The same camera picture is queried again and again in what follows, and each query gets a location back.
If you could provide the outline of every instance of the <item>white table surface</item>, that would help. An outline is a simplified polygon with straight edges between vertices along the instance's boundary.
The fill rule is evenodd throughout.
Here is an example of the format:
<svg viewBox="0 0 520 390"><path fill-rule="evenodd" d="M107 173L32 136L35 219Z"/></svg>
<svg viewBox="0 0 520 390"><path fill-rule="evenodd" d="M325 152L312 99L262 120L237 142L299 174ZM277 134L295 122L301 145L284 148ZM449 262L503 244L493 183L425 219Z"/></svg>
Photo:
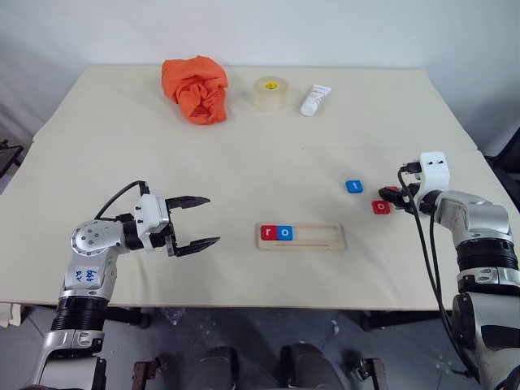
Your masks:
<svg viewBox="0 0 520 390"><path fill-rule="evenodd" d="M227 70L228 121L187 123L162 94L160 67L91 67L35 136L0 196L0 301L53 303L71 257L72 229L115 192L147 180L161 197L211 203L175 211L180 243L220 242L168 258L165 249L119 257L111 304L120 306L303 306L433 310L413 218L374 215L377 190L397 183L402 163L443 150L452 189L504 205L520 217L473 141L420 70L255 68ZM254 81L289 83L288 107L250 103ZM297 108L312 83L332 93L316 116ZM364 193L349 194L359 179ZM132 210L131 192L109 215ZM340 223L342 252L261 251L261 222ZM445 304L456 293L450 234L436 230Z"/></svg>

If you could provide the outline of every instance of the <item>crumpled orange towel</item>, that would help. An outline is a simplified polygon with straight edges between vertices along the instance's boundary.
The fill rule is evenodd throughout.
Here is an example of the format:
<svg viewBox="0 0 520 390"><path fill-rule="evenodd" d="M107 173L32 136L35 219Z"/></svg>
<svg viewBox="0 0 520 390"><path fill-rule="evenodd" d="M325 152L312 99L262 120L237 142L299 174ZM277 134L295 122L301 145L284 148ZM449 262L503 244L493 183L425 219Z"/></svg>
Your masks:
<svg viewBox="0 0 520 390"><path fill-rule="evenodd" d="M168 59L162 63L162 90L180 105L182 115L194 124L226 120L224 98L228 78L208 57Z"/></svg>

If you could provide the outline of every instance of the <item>clear packing tape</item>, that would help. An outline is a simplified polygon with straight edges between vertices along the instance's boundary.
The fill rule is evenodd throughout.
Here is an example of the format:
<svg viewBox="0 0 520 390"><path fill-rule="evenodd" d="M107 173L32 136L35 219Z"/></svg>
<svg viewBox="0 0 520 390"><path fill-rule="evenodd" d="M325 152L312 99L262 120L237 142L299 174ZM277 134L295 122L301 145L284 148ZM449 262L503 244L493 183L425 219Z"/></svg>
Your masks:
<svg viewBox="0 0 520 390"><path fill-rule="evenodd" d="M254 84L254 104L263 110L285 107L288 84L279 77L263 77Z"/></svg>

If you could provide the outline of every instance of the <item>wire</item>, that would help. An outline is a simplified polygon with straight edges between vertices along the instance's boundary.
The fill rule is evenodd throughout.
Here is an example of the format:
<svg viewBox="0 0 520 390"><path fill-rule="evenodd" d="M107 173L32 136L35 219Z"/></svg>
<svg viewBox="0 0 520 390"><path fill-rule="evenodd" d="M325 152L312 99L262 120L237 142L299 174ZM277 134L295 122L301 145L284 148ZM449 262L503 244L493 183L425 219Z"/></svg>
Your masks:
<svg viewBox="0 0 520 390"><path fill-rule="evenodd" d="M435 299L437 300L437 305L439 306L440 319L444 325L446 334L448 335L448 338L449 338L450 342L452 343L453 348L455 349L455 352L457 352L458 357L461 359L462 363L464 363L464 365L466 366L466 369L468 370L469 374L471 376L473 376L477 382L480 383L479 370L477 369L475 364L471 361L471 359L468 356L468 354L466 353L466 351L455 340L455 336L453 335L453 329L451 327L451 323L449 322L448 314L446 313L446 309L444 308L444 304L442 302L439 263L437 261L435 240L433 239L433 224L435 222L435 220L434 220L435 211L432 211L431 219L430 219L430 245L431 245L431 257L433 259L433 266L434 266L434 270L435 270L435 280L434 280L434 276L431 272L431 265L430 265L430 259L428 257L426 240L424 239L423 226L421 225L421 220L419 219L419 212L418 212L417 206L415 205L415 202L414 202L414 196L412 195L412 193L410 192L410 189L405 184L405 181L402 178L403 172L406 172L406 169L404 167L401 167L399 169L399 171L397 172L397 178L399 179L399 183L401 184L401 187L405 191L406 196L409 198L409 204L410 204L413 214L414 214L414 219L415 219L415 223L417 224L419 239L421 241L422 255L424 256L424 262L426 263L428 278L430 279L431 288L433 289Z"/></svg>
<svg viewBox="0 0 520 390"><path fill-rule="evenodd" d="M126 193L129 189L131 189L132 187L135 187L135 186L139 186L139 189L141 191L141 195L143 193L149 193L148 191L148 187L146 186L146 182L143 181L143 180L136 180L136 181L133 181L132 183L124 186L122 189L120 189L113 197L110 198L110 200L105 203L105 205L99 210L99 212L96 214L96 216L94 217L94 219L101 219L101 217L103 216L103 214L105 213L106 209L108 209L112 203L114 203L115 201L118 200L118 198L123 195L124 193Z"/></svg>

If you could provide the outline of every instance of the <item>white tube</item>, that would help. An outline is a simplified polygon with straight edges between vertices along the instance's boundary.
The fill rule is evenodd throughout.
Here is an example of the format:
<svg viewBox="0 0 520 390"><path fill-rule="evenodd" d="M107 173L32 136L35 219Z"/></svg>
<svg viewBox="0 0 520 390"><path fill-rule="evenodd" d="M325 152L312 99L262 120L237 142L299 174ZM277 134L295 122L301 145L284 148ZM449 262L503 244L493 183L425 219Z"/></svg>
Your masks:
<svg viewBox="0 0 520 390"><path fill-rule="evenodd" d="M307 98L301 105L300 112L305 116L312 116L322 104L323 99L332 91L331 87L324 87L322 85L314 84L310 90Z"/></svg>

